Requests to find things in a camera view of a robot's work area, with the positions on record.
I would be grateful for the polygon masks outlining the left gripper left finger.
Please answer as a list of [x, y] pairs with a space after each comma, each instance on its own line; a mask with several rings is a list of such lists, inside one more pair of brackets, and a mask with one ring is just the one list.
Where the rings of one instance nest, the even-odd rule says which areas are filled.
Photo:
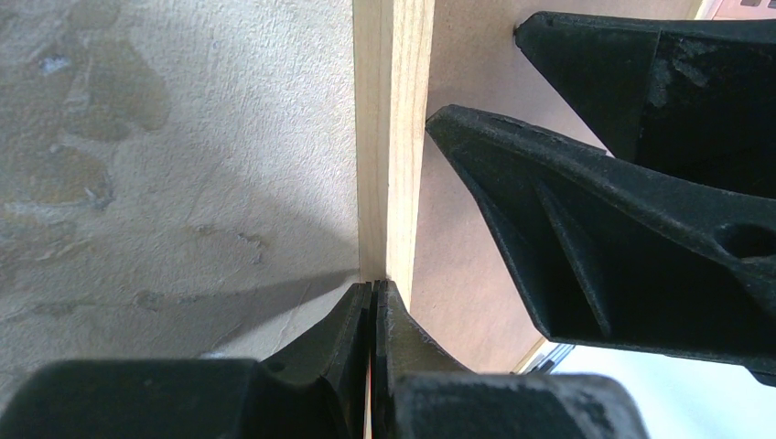
[[4, 438], [359, 438], [372, 291], [354, 284], [271, 357], [66, 360], [36, 372]]

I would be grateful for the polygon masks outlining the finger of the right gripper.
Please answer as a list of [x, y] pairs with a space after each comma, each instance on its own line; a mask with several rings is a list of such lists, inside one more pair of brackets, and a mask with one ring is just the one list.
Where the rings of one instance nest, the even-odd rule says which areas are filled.
[[775, 203], [637, 166], [497, 113], [426, 132], [547, 339], [738, 365], [775, 382]]
[[775, 23], [541, 11], [516, 46], [618, 159], [775, 195]]

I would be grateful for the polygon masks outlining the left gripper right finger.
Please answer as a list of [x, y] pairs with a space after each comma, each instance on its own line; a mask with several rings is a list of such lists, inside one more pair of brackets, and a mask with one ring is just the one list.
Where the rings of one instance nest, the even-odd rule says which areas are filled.
[[645, 438], [635, 401], [592, 374], [478, 374], [410, 316], [397, 286], [372, 288], [375, 438]]

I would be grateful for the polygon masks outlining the brown backing board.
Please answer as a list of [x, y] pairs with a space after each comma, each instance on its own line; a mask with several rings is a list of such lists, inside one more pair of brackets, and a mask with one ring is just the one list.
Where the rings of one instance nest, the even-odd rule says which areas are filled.
[[[515, 47], [540, 10], [691, 19], [696, 1], [439, 1], [427, 109], [459, 104], [508, 115], [590, 145], [597, 137]], [[477, 372], [516, 370], [541, 341], [472, 196], [431, 139], [422, 166], [411, 312]]]

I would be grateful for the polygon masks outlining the wooden picture frame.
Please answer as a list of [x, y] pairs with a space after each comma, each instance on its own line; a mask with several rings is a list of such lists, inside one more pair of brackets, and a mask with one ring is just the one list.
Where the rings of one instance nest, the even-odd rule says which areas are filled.
[[[410, 310], [437, 2], [353, 5], [361, 275], [395, 281]], [[691, 19], [717, 6], [696, 2]]]

